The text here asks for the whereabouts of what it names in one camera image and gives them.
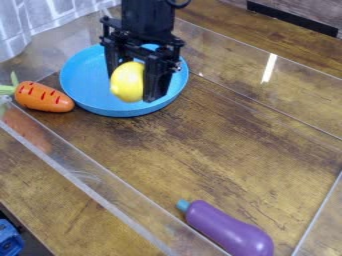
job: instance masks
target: plastic toy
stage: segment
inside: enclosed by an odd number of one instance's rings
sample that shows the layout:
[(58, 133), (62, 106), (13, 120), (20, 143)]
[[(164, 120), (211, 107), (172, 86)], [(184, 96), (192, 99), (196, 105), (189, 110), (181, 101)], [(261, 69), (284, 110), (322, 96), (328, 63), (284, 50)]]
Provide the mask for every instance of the plastic toy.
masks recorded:
[(68, 112), (73, 109), (73, 100), (56, 89), (32, 81), (18, 83), (16, 74), (10, 74), (12, 86), (0, 86), (0, 95), (14, 94), (16, 102), (29, 109), (46, 112)]
[(12, 224), (0, 219), (0, 255), (17, 256), (24, 247), (24, 241)]
[(144, 64), (135, 61), (125, 62), (112, 72), (111, 92), (124, 102), (143, 99), (143, 72)]
[(180, 200), (177, 209), (185, 213), (188, 225), (204, 234), (233, 256), (272, 256), (270, 236), (255, 226), (229, 217), (201, 200)]

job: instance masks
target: toy vegetable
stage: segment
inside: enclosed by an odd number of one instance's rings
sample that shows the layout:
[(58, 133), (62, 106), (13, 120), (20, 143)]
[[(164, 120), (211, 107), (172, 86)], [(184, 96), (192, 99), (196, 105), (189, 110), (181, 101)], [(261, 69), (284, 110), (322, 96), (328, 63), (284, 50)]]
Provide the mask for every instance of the toy vegetable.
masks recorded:
[(16, 74), (10, 74), (12, 86), (0, 86), (0, 95), (14, 95), (16, 102), (29, 109), (46, 112), (68, 112), (73, 109), (73, 100), (56, 89), (30, 81), (18, 83)]
[(207, 202), (188, 203), (180, 200), (177, 209), (185, 220), (233, 256), (272, 256), (274, 244), (270, 236), (255, 226), (240, 222)]

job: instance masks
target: yellow lemon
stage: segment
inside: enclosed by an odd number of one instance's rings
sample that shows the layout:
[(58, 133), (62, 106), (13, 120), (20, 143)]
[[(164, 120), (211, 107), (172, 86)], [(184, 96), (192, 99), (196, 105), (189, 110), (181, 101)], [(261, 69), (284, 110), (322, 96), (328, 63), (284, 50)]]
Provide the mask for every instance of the yellow lemon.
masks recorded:
[(129, 61), (112, 72), (111, 92), (125, 102), (136, 102), (143, 98), (144, 64)]

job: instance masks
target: green carrot top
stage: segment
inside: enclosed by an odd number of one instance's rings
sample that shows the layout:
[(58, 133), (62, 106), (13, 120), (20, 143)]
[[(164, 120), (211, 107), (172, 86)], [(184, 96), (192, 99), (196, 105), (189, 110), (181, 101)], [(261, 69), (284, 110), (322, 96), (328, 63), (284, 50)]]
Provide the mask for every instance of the green carrot top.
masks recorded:
[(14, 91), (18, 85), (18, 80), (17, 80), (16, 73), (13, 71), (10, 73), (10, 80), (12, 80), (12, 85), (0, 85), (0, 95), (14, 94)]

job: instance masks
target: blue object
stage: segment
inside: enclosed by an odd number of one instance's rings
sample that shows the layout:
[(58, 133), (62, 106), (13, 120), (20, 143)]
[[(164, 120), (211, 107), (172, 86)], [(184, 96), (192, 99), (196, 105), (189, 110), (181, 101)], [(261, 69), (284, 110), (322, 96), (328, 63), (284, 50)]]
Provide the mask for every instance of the blue object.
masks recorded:
[(16, 256), (24, 247), (24, 241), (12, 224), (0, 219), (0, 255)]
[(76, 104), (89, 112), (111, 117), (132, 117), (149, 114), (165, 107), (177, 97), (188, 81), (188, 66), (184, 59), (181, 70), (172, 75), (167, 95), (151, 103), (123, 102), (109, 91), (109, 78), (104, 48), (90, 46), (69, 58), (60, 72), (64, 92)]
[(180, 212), (185, 213), (187, 209), (189, 207), (189, 202), (185, 201), (184, 199), (180, 199), (176, 203), (176, 208), (180, 210)]

